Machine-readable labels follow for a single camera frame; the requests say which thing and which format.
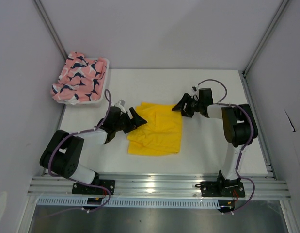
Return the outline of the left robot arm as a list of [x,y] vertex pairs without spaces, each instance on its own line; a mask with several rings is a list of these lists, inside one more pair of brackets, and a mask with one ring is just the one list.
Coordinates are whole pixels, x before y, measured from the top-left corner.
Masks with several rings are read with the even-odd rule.
[[114,193],[115,181],[101,181],[99,174],[79,163],[84,138],[98,136],[98,144],[112,141],[118,131],[129,133],[147,124],[134,108],[124,112],[120,107],[112,106],[99,123],[90,130],[68,133],[57,130],[40,158],[40,166],[48,169],[49,174],[71,179],[75,182],[73,194],[108,195]]

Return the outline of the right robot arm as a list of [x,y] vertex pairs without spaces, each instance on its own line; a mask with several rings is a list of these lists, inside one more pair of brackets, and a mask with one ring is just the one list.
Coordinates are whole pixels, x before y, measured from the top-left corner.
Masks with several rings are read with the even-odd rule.
[[228,142],[225,161],[215,181],[204,181],[196,185],[203,197],[245,196],[239,168],[244,149],[258,136],[257,125],[249,104],[215,104],[211,88],[201,88],[198,96],[185,93],[173,111],[192,118],[200,113],[207,118],[222,120],[225,140]]

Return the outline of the yellow shorts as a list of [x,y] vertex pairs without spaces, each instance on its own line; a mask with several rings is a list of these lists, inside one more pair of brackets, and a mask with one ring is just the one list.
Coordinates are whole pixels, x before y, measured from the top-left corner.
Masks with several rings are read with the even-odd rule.
[[166,156],[181,150],[182,116],[173,105],[142,102],[136,112],[147,121],[130,132],[128,154]]

